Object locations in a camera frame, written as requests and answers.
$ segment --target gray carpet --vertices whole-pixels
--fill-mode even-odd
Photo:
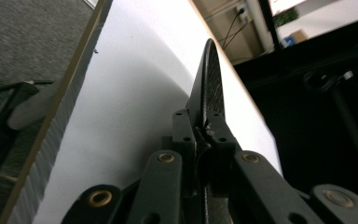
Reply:
[[[0,0],[0,86],[62,78],[91,13],[82,0]],[[5,176],[19,175],[40,125],[21,131],[0,171],[0,214],[14,186]]]

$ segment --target white sheet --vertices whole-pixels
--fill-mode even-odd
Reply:
[[[61,223],[77,196],[125,188],[172,134],[209,34],[183,0],[115,0],[89,64],[34,223]],[[227,124],[243,149],[280,169],[274,139],[220,50]]]

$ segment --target wooden edge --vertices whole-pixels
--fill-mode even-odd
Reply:
[[[221,55],[223,57],[223,60],[228,64],[228,68],[229,70],[231,70],[231,72],[235,75],[235,78],[240,82],[240,84],[243,87],[243,90],[247,93],[247,95],[249,96],[250,100],[252,101],[253,105],[255,106],[256,111],[258,112],[258,115],[260,116],[260,118],[264,121],[266,121],[263,117],[263,115],[261,114],[260,110],[258,109],[257,105],[255,104],[255,101],[252,99],[251,94],[248,92],[248,90],[246,89],[245,85],[243,84],[240,76],[238,76],[237,71],[235,71],[234,66],[232,66],[231,61],[228,59],[228,56],[226,55],[225,51],[222,49],[222,47],[219,44],[219,41],[216,39],[216,37],[214,36],[214,34],[212,33],[211,29],[209,28],[208,24],[206,23],[205,19],[203,19],[199,9],[197,8],[197,6],[194,4],[193,0],[188,0],[188,2],[190,3],[190,5],[193,7],[194,11],[196,12],[196,14],[198,15],[200,21],[202,22],[203,26],[205,27],[208,35],[211,37],[211,39],[213,39],[214,43],[216,43],[216,48],[217,51],[219,52],[219,55]]]
[[[57,90],[53,103],[51,104],[51,108],[43,121],[42,127],[40,128],[39,133],[34,141],[34,144],[28,155],[28,158],[22,167],[18,181],[14,186],[13,190],[11,191],[9,198],[7,199],[7,203],[0,217],[0,224],[7,223],[11,211],[20,196],[22,187],[25,184],[25,180],[30,172],[32,165],[34,164],[35,157],[37,155],[37,152],[39,151],[39,148],[41,147],[43,139],[45,138],[50,123],[53,120],[53,118],[56,116],[56,111],[62,101],[62,98],[65,95],[69,84],[72,82],[74,78],[76,69],[79,66],[79,61],[84,53],[87,44],[89,43],[90,37],[96,25],[99,24],[100,22],[101,11],[103,8],[104,1],[105,0],[98,1],[98,4],[89,19],[86,29],[83,35],[81,36],[79,43],[77,44],[74,56],[72,57],[72,60],[69,63],[68,68],[66,69],[65,75],[62,78],[60,87]]]

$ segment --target black cable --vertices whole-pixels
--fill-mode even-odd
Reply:
[[[232,34],[232,35],[229,35],[228,37],[232,37],[232,36],[234,36],[235,35],[235,33],[234,34]],[[217,40],[217,41],[222,41],[222,40],[225,40],[225,38],[221,38],[221,39],[219,39],[219,40]]]
[[[224,42],[223,45],[222,45],[223,47],[224,47],[225,44],[226,44],[226,40],[227,40],[227,38],[228,38],[228,35],[229,35],[229,32],[231,31],[232,26],[234,25],[235,20],[236,20],[236,19],[238,18],[238,16],[239,16],[240,14],[242,14],[243,12],[245,12],[245,10],[244,10],[243,8],[241,8],[240,11],[237,13],[237,15],[235,15],[234,20],[232,20],[231,26],[229,27],[228,32],[227,32],[227,35],[226,35],[226,38],[225,38],[225,42]]]
[[[235,36],[236,36],[237,34],[239,34],[240,31],[242,31],[247,25],[248,25],[248,21],[234,34],[234,36],[228,41],[228,43],[226,44],[226,46],[223,45],[223,49],[226,49],[226,47],[229,45],[229,43],[231,43],[231,41],[235,38]]]
[[[51,84],[53,82],[54,81],[49,81],[49,80],[38,80],[38,81],[34,81],[34,85],[47,85],[47,84]],[[0,92],[8,91],[8,90],[11,90],[13,88],[16,88],[21,83],[23,83],[23,82],[17,82],[17,83],[13,83],[13,84],[8,84],[6,86],[2,86],[2,87],[0,87]]]

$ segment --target green object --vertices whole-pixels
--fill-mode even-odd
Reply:
[[[298,18],[297,10],[292,7],[273,17],[275,27],[285,25],[287,22],[295,21]]]

